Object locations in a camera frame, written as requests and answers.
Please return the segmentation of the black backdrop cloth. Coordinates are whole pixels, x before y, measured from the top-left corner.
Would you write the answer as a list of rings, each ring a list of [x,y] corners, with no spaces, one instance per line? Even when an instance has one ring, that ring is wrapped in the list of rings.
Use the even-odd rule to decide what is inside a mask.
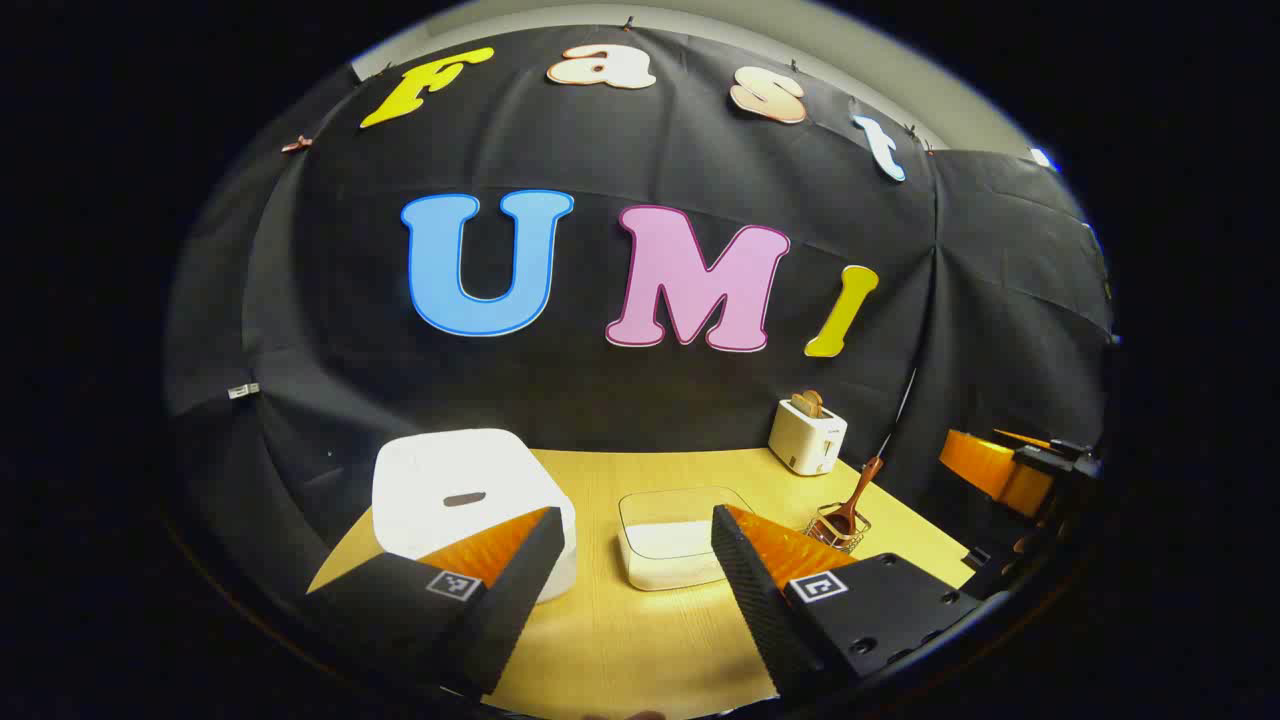
[[[189,232],[164,379],[189,501],[293,605],[396,437],[760,448],[804,386],[845,462],[887,442],[883,487],[974,543],[946,432],[1096,442],[1111,325],[1059,173],[928,150],[732,44],[561,26],[343,69],[278,117]]]

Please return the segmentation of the wire chopstick holder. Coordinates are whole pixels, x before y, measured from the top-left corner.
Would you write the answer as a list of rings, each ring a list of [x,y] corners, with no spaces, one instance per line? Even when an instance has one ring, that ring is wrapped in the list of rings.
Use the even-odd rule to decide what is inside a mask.
[[[861,543],[872,524],[858,511],[850,521],[840,507],[841,503],[819,506],[803,533],[840,552],[851,553]]]

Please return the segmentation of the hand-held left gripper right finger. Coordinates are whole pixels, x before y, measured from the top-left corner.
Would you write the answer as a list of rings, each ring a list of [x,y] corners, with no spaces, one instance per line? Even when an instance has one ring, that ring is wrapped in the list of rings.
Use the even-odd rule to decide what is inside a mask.
[[[900,555],[854,559],[733,505],[714,507],[710,542],[782,700],[882,685],[986,619]]]

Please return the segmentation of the white toaster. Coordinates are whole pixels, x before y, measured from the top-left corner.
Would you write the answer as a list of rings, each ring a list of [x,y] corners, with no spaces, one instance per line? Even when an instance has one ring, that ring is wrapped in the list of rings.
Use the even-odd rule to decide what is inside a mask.
[[[777,402],[768,447],[791,471],[818,477],[833,471],[849,423],[823,409],[808,416],[790,400]]]

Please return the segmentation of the brown wooden spoon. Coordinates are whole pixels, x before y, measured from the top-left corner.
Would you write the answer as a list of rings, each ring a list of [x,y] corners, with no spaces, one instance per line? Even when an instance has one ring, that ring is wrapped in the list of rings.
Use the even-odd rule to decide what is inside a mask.
[[[870,457],[863,466],[855,491],[835,511],[824,515],[826,524],[837,536],[851,536],[856,530],[858,501],[883,466],[881,456]]]

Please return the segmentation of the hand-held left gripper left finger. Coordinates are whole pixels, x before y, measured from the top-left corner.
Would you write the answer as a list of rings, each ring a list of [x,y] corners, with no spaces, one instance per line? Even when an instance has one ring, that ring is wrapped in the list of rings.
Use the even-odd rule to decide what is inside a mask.
[[[303,597],[338,646],[406,685],[492,693],[564,547],[536,509],[425,559],[381,552]]]

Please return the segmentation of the white rice cooker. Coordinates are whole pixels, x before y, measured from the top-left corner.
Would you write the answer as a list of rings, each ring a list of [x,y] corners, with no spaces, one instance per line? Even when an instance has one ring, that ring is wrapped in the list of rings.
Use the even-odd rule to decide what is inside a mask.
[[[383,550],[406,559],[544,507],[559,509],[564,547],[541,603],[576,582],[576,514],[521,438],[495,428],[408,436],[385,443],[374,465],[372,533]]]

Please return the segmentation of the clear plastic rice container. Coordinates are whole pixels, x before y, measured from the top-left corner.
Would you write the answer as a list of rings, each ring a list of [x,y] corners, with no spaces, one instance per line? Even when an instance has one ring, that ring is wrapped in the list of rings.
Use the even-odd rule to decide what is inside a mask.
[[[723,486],[636,492],[618,501],[620,529],[646,523],[704,520],[710,523],[714,509],[721,505],[749,507],[740,493]]]

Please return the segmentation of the white rice heap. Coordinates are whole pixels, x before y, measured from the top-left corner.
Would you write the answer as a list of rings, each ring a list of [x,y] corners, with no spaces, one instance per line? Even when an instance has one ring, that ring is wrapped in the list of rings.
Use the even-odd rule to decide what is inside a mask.
[[[640,591],[669,591],[724,579],[712,548],[710,523],[668,521],[622,527],[625,575]]]

